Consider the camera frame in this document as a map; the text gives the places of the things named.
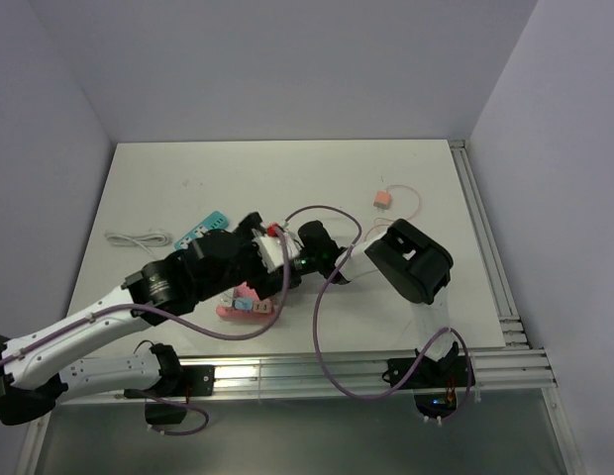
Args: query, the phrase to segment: red object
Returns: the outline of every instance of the red object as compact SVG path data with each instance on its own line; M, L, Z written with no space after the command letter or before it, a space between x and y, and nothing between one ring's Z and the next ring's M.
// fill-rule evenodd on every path
M272 223L271 225L269 225L267 227L267 235L272 236L273 238L276 238L276 227L277 226L278 226L278 223Z

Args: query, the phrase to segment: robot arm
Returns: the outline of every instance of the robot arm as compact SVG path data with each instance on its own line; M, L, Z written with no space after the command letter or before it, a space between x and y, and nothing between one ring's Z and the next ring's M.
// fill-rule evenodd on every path
M329 277L344 258L346 249L338 247L318 221L298 230L300 245L283 232L290 288L309 273ZM274 233L265 230L258 213L252 213L233 232L211 231L188 248L150 262L98 302L46 329L13 339L0 335L0 361L12 357L0 365L0 420L6 425L22 424L49 412L56 402L114 389L151 389L168 395L181 377L179 360L170 346L156 345L127 358L83 358L166 319L138 310L120 310L99 319L91 316L121 304L144 304L181 316L192 312L198 302L243 282L262 299L274 295L281 289L283 263ZM344 275L338 275L334 283L347 284L376 267L404 298L431 305L450 281L452 264L447 251L398 220L386 233L355 247ZM34 342L40 343L36 349L22 351Z

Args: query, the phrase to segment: wall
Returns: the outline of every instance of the wall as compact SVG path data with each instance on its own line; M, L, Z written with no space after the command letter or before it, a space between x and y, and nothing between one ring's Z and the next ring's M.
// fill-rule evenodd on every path
M541 0L470 155L590 473L614 473L614 0Z
M116 142L469 136L536 0L31 0Z
M110 142L25 0L0 0L0 333L61 318ZM0 475L25 427L0 424Z

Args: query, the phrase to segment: coiled white cable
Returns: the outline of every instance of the coiled white cable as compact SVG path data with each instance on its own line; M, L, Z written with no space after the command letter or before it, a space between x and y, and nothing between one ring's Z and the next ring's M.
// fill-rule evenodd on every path
M105 239L111 245L118 247L140 247L155 260L158 260L158 257L149 247L164 247L172 243L172 235L162 231L149 232L143 235L123 235L122 233L107 232Z

